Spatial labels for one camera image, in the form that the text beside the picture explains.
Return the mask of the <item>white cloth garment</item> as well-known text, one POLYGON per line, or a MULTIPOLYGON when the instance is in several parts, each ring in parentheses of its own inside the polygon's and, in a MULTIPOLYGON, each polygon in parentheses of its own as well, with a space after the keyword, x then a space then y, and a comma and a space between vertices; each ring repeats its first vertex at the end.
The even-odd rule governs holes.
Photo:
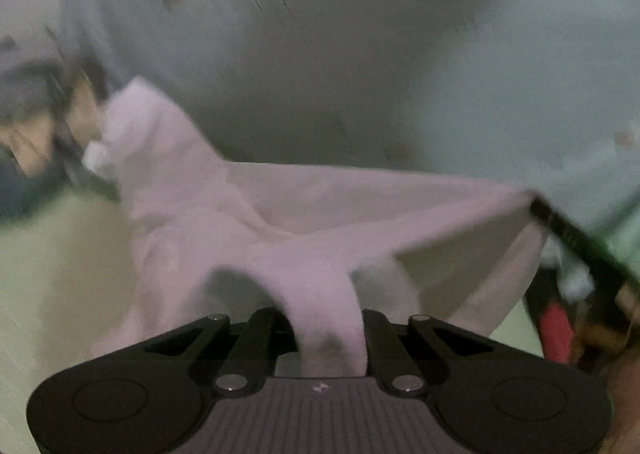
POLYGON ((293 328, 304 376, 361 376, 363 309, 396 322, 431 313, 487 336, 524 295, 548 237, 526 189, 224 160, 142 79, 107 101, 101 145, 138 278, 95 356, 273 305, 293 328))

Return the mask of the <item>red object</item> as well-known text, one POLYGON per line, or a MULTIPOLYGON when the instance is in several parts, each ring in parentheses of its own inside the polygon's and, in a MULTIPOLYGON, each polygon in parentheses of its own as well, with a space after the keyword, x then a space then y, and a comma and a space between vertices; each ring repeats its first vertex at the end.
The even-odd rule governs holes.
POLYGON ((574 329, 559 302, 551 301, 537 317, 537 331, 542 353, 548 361, 570 364, 574 329))

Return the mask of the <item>green grid cutting mat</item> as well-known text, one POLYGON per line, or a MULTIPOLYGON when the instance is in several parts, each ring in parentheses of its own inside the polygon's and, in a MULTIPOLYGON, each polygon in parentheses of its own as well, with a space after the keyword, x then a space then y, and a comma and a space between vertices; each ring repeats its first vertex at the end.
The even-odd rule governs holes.
POLYGON ((1 230, 1 449, 36 452, 25 410, 39 382, 89 359, 136 280, 119 205, 71 192, 1 230))

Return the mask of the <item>blue patterned clothes pile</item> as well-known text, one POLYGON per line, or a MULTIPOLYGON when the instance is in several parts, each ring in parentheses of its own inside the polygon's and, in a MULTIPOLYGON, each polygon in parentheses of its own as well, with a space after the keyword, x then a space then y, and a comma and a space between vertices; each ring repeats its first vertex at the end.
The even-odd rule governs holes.
POLYGON ((54 36, 1 39, 1 220, 27 218, 67 186, 102 183, 84 163, 101 138, 105 74, 54 36))

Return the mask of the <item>light blue carrot-print storage bag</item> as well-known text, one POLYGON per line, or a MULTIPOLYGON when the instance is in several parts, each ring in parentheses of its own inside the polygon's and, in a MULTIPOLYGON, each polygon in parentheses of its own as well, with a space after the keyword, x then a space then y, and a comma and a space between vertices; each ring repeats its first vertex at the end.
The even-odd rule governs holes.
POLYGON ((62 0, 62 40, 149 80, 235 160, 541 191, 639 263, 639 0, 62 0))

